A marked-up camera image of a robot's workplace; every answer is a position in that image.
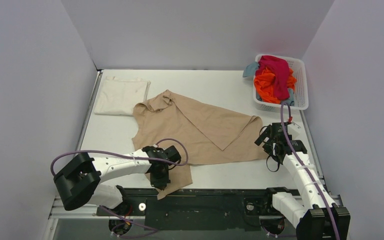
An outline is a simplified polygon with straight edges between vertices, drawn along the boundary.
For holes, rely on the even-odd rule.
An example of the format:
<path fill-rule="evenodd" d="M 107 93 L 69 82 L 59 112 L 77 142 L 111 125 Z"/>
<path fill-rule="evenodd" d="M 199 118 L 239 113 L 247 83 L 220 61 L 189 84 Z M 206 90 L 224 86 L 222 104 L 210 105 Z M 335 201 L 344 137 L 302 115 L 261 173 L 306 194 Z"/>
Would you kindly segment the tan beige t shirt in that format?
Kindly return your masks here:
<path fill-rule="evenodd" d="M 195 99 L 166 90 L 154 98 L 134 106 L 132 115 L 138 131 L 132 138 L 135 150 L 153 144 L 167 148 L 174 146 L 181 153 L 186 166 L 177 166 L 170 173 L 170 183 L 159 190 L 161 200 L 193 183 L 191 165 L 215 165 L 263 160 L 268 154 L 255 144 L 263 121 L 222 107 L 202 103 Z"/>

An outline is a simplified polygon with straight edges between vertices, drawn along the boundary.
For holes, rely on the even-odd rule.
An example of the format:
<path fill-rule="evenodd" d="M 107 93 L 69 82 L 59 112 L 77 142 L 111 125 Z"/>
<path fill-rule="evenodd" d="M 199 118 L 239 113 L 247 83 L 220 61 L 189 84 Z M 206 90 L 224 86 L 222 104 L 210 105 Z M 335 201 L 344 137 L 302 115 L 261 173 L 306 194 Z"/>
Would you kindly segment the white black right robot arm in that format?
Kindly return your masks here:
<path fill-rule="evenodd" d="M 298 240 L 345 240 L 351 215 L 338 205 L 319 179 L 301 140 L 293 140 L 288 122 L 261 128 L 255 140 L 277 165 L 289 172 L 299 192 L 299 203 L 287 189 L 277 189 L 262 201 L 266 213 L 280 212 L 295 228 Z"/>

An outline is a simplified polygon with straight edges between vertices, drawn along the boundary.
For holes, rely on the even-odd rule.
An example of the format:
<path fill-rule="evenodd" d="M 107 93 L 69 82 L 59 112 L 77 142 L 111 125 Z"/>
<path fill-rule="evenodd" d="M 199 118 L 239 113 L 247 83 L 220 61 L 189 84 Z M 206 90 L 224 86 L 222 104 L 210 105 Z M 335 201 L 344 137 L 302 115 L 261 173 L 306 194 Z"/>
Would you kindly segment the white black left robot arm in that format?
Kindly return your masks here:
<path fill-rule="evenodd" d="M 175 146 L 166 149 L 156 145 L 145 146 L 131 153 L 118 154 L 102 150 L 79 150 L 58 172 L 56 161 L 51 163 L 51 174 L 66 211 L 86 204 L 104 206 L 116 215 L 129 210 L 129 201 L 120 186 L 105 182 L 133 174 L 148 174 L 150 185 L 164 190 L 170 180 L 170 167 L 183 166 L 182 156 Z"/>

